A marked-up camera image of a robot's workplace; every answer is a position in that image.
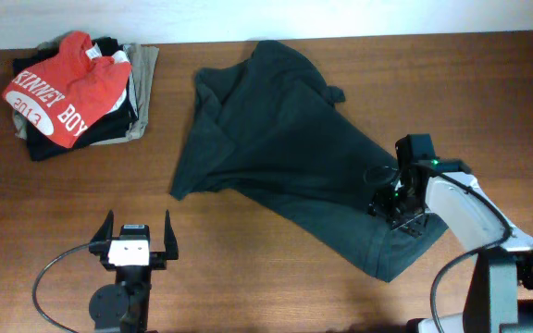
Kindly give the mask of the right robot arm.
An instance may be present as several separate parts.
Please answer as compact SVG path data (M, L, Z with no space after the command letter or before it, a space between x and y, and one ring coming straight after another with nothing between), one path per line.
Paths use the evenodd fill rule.
M418 237L415 223L438 217L464 248L434 277L431 316L410 320L409 332L533 332L533 237L518 228L481 190L461 160L431 158L400 168L374 166L364 174L378 192L370 210L391 228ZM475 262L465 308L440 316L437 296L447 272Z

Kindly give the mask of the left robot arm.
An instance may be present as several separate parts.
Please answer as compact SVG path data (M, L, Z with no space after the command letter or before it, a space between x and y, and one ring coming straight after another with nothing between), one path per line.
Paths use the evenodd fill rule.
M96 332L144 333L147 331L152 273L165 270L179 258L178 242L165 215L164 249L151 249L150 228L127 224L113 234L114 213L109 212L88 246L115 281L98 289L90 299L89 314Z

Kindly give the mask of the dark green t-shirt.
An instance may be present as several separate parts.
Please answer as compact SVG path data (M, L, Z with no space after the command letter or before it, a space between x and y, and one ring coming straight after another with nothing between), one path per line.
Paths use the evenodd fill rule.
M432 216L423 235L412 238L368 213L374 189L365 172L396 168L396 160L337 111L342 89L289 46L262 41L235 66L199 69L194 88L174 198L237 191L385 282L446 231Z

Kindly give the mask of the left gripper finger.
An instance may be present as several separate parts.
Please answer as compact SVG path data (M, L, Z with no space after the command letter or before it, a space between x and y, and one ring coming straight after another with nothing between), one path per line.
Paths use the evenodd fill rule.
M164 256L167 260L179 259L178 241L171 225L170 212L167 210L164 223Z
M108 241L112 238L114 226L114 213L109 210L102 226L94 233L91 242Z

